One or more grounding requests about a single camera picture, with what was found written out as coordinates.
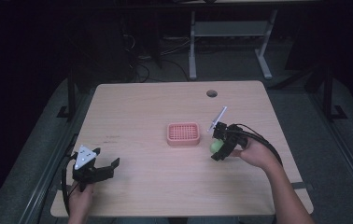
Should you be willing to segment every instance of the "gray floor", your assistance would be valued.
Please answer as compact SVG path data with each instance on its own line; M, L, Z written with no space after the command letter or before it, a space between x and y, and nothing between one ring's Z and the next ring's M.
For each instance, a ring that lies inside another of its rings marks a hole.
M254 45L255 42L234 50L198 54L196 81L260 80L268 87L296 73L284 70L291 41L272 41L266 51L265 56L274 75L272 80L263 78L253 51ZM176 62L186 72L189 71L187 52L162 58ZM152 79L148 82L186 81L183 71L173 63L163 62L162 69L154 62L142 64L150 71ZM138 72L141 80L147 75L143 67ZM347 88L335 81L333 102L345 110L348 119L329 123L318 109L321 91L308 94L304 91L304 83L305 78L282 91L268 91L269 97L302 178L313 187L309 190L314 205L312 217L319 224L353 223L353 176L332 133L336 129L353 154L353 99ZM66 219L53 217L49 213L55 191L60 187L59 162L64 161L62 157L56 161L50 159L60 154L60 150L65 150L74 134L79 132L93 92L77 92L78 112L71 122L56 118L60 107L67 105L66 81L54 92L0 191L0 223L66 223ZM48 194L43 195L43 190L47 188ZM238 219L252 224L272 221L271 217L240 217L229 223L237 223ZM112 221L112 217L91 217L89 223ZM117 219L115 223L124 223L122 221ZM225 220L216 217L199 218L198 221L225 223Z

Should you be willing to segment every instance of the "green apple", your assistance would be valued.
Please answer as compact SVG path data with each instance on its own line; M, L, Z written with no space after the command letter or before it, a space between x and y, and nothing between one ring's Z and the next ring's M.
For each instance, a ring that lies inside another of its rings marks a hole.
M211 144L210 151L212 153L216 153L220 150L220 148L223 146L223 140L220 139L215 139L214 143Z

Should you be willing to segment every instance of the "human arm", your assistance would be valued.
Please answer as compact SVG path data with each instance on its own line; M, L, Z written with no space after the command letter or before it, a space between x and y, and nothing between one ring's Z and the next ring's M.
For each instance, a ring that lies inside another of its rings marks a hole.
M77 184L78 182L74 181L69 195L68 224L86 223L90 207L92 206L94 184L88 184L83 192L80 192Z
M284 168L275 155L258 141L248 138L244 150L235 150L231 156L262 168L269 179L273 193L277 222L281 224L314 223L293 189Z

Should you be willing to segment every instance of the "table leg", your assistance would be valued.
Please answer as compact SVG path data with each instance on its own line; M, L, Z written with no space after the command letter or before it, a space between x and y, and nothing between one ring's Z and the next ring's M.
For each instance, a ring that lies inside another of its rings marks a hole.
M275 24L277 10L273 10L270 16L269 21L267 22L266 30L263 35L263 42L260 49L255 49L256 57L258 58L259 64L261 66L261 71L263 72L264 78L272 79L272 74L270 73L269 66L267 65L266 60L264 59L264 52L267 48L267 43L269 42L270 35L272 34L273 26Z
M195 80L196 74L196 57L194 56L194 36L195 36L195 12L191 13L191 50L189 51L189 78Z

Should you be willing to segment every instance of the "hole in table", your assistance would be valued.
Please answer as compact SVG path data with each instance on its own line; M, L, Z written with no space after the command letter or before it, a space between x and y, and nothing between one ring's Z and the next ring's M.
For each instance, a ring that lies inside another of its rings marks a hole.
M210 91L207 91L206 92L206 95L211 97L211 98L214 98L218 95L218 92L217 91L213 91L213 90L210 90Z

